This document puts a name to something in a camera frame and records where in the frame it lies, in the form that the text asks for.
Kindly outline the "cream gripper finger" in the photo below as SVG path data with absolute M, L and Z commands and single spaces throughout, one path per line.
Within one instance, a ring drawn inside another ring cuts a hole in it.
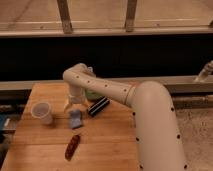
M 89 104 L 87 103 L 87 101 L 83 102 L 81 105 L 82 105 L 83 107 L 86 107 L 86 108 L 89 107 Z
M 70 108 L 70 103 L 66 102 L 64 105 L 64 112 L 66 112 Z

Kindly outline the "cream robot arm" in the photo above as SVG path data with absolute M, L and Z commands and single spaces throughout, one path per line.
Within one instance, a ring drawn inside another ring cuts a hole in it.
M 131 107 L 136 126 L 140 171 L 187 171 L 181 133 L 171 95 L 156 81 L 138 85 L 97 78 L 83 63 L 63 72 L 71 103 L 83 103 L 83 90 Z

